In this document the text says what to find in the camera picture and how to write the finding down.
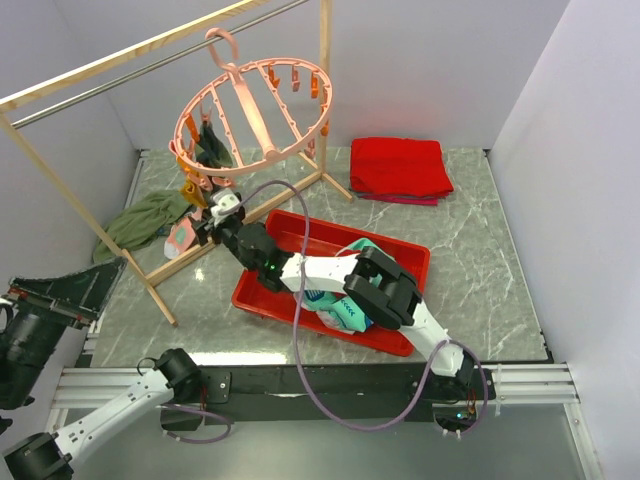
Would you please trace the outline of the pink round clip hanger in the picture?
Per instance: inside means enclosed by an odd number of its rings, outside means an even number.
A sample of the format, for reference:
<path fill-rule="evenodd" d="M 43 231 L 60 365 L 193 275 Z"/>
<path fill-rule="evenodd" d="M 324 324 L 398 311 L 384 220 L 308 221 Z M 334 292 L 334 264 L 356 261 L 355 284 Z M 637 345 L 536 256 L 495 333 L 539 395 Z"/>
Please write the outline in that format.
<path fill-rule="evenodd" d="M 237 65 L 235 61 L 239 59 L 238 45 L 230 32 L 221 28 L 212 28 L 206 32 L 205 38 L 226 41 L 231 50 L 232 60 L 224 61 L 214 45 L 207 47 L 214 64 L 222 74 L 202 87 L 184 107 L 176 122 L 173 139 L 169 142 L 169 150 L 183 172 L 185 181 L 189 179 L 198 185 L 205 198 L 207 193 L 213 192 L 217 187 L 232 187 L 234 179 L 238 176 L 266 169 L 292 156 L 302 158 L 314 169 L 314 172 L 302 181 L 303 189 L 325 177 L 324 163 L 315 161 L 313 157 L 316 153 L 316 139 L 319 136 L 328 135 L 330 111 L 334 100 L 333 86 L 326 69 L 307 60 L 293 57 L 274 57 Z M 305 130 L 298 126 L 298 122 L 279 93 L 281 78 L 278 74 L 283 70 L 290 71 L 294 91 L 300 89 L 304 72 L 310 76 L 310 95 L 313 100 L 319 102 L 319 115 L 317 120 Z M 247 81 L 249 74 L 256 74 L 265 82 L 267 91 L 272 95 L 293 137 L 292 143 L 279 146 L 272 139 L 266 119 Z M 233 89 L 241 112 L 262 152 L 261 157 L 255 161 L 246 162 L 240 153 L 219 96 L 219 89 L 224 85 Z M 233 161 L 231 168 L 208 168 L 197 162 L 196 141 L 199 139 L 200 126 L 204 121 L 211 123 L 215 135 L 231 154 Z"/>

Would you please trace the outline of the teal patterned sock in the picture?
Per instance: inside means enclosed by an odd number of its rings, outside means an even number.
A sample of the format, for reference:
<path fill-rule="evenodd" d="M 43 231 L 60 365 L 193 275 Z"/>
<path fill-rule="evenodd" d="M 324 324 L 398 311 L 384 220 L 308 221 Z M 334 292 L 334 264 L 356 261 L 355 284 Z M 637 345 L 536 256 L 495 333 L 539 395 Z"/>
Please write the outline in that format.
<path fill-rule="evenodd" d="M 344 256 L 352 256 L 358 255 L 362 253 L 366 248 L 372 248 L 377 251 L 380 251 L 390 259 L 394 260 L 394 257 L 389 255 L 385 250 L 381 249 L 377 244 L 371 241 L 369 238 L 359 238 L 358 240 L 350 243 L 349 245 L 341 248 L 338 252 L 334 254 L 335 257 L 344 257 Z"/>
<path fill-rule="evenodd" d="M 326 327 L 347 334 L 365 332 L 373 325 L 373 321 L 346 295 L 306 290 L 302 307 L 314 312 Z"/>

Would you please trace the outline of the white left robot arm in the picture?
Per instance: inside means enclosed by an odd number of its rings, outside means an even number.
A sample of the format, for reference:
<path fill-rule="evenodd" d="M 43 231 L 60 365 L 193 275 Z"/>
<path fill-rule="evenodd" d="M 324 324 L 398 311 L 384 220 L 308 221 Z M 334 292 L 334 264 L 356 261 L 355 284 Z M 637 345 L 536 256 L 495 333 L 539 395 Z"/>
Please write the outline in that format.
<path fill-rule="evenodd" d="M 13 278 L 1 295 L 1 408 L 29 406 L 32 390 L 64 333 L 97 323 L 126 268 L 123 257 L 56 278 Z M 201 371 L 181 348 L 152 367 L 126 373 L 89 369 L 60 378 L 53 414 L 80 409 L 86 416 L 28 436 L 3 454 L 11 479 L 70 479 L 106 441 L 168 402 L 186 402 L 201 388 Z"/>

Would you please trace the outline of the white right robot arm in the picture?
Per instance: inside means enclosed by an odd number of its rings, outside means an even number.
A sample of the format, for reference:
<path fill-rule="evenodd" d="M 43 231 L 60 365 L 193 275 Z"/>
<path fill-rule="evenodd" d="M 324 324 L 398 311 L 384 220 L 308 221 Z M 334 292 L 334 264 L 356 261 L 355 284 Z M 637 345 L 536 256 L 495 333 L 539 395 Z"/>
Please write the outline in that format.
<path fill-rule="evenodd" d="M 424 389 L 436 398 L 473 388 L 472 356 L 423 298 L 426 248 L 282 210 L 252 224 L 238 212 L 205 215 L 194 230 L 244 267 L 234 306 L 389 354 L 418 352 L 432 362 Z"/>

